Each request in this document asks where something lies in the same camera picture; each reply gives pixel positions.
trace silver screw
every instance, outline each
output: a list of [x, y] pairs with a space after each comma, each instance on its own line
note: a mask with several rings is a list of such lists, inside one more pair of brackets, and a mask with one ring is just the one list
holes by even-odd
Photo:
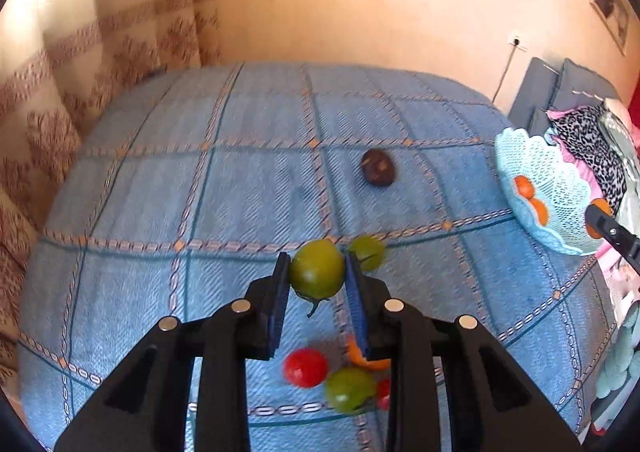
[[397, 298], [390, 298], [385, 302], [385, 309], [391, 313], [398, 313], [404, 309], [404, 302]]
[[458, 319], [458, 324], [464, 329], [476, 329], [476, 327], [478, 327], [478, 320], [471, 315], [462, 315], [462, 317]]
[[249, 311], [250, 307], [251, 302], [249, 302], [245, 298], [239, 298], [238, 300], [235, 300], [231, 305], [231, 309], [236, 313], [244, 313], [245, 311]]
[[176, 317], [162, 317], [158, 321], [158, 327], [161, 331], [171, 331], [178, 327], [178, 319]]

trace orange fruit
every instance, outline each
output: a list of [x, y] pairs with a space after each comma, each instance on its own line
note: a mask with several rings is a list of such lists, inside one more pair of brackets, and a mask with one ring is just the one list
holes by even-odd
[[524, 197], [524, 199], [533, 199], [533, 196], [536, 195], [536, 188], [528, 177], [516, 176], [513, 178], [513, 181], [516, 184], [518, 194]]
[[[606, 199], [604, 199], [604, 197], [599, 197], [597, 199], [594, 199], [591, 203], [589, 203], [590, 205], [596, 205], [600, 210], [602, 210], [604, 213], [606, 213], [607, 216], [612, 215], [611, 212], [611, 207], [609, 206], [609, 203], [607, 202]], [[586, 228], [587, 228], [587, 233], [589, 234], [590, 238], [592, 239], [601, 239], [602, 236], [594, 229], [591, 228], [587, 223], [584, 223]]]
[[546, 209], [545, 204], [539, 199], [532, 198], [529, 200], [531, 206], [534, 207], [536, 213], [538, 214], [538, 222], [542, 226], [546, 226], [549, 222], [549, 210]]
[[369, 362], [364, 356], [362, 356], [353, 335], [349, 335], [347, 340], [347, 356], [354, 366], [369, 369], [369, 371], [386, 371], [391, 367], [391, 360], [377, 360], [375, 362]]

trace wall outlet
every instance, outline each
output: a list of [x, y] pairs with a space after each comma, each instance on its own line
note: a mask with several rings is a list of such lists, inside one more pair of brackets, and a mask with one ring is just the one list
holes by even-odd
[[526, 53], [529, 48], [527, 48], [527, 43], [523, 35], [519, 31], [512, 31], [507, 39], [507, 42], [513, 46], [516, 44], [516, 40], [518, 41], [518, 49]]

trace green tomato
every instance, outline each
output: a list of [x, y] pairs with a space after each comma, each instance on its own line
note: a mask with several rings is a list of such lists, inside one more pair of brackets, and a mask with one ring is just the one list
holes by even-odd
[[376, 395], [377, 386], [369, 372], [349, 367], [334, 372], [326, 381], [325, 390], [329, 405], [338, 412], [352, 414]]
[[314, 305], [331, 298], [344, 283], [344, 256], [329, 239], [310, 241], [298, 250], [289, 266], [289, 282], [299, 297]]
[[372, 272], [385, 260], [384, 243], [371, 236], [357, 236], [348, 250], [356, 254], [363, 272]]

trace light blue basket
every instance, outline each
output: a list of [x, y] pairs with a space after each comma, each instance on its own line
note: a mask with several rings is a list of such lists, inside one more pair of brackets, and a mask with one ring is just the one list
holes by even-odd
[[[569, 255], [591, 255], [601, 239], [593, 239], [584, 223], [591, 188], [578, 169], [562, 160], [560, 149], [549, 146], [541, 136], [531, 136], [519, 128], [506, 128], [495, 137], [500, 184], [514, 215], [536, 240], [547, 248]], [[513, 178], [526, 176], [536, 188], [536, 198], [549, 211], [541, 226], [533, 206], [516, 189]]]

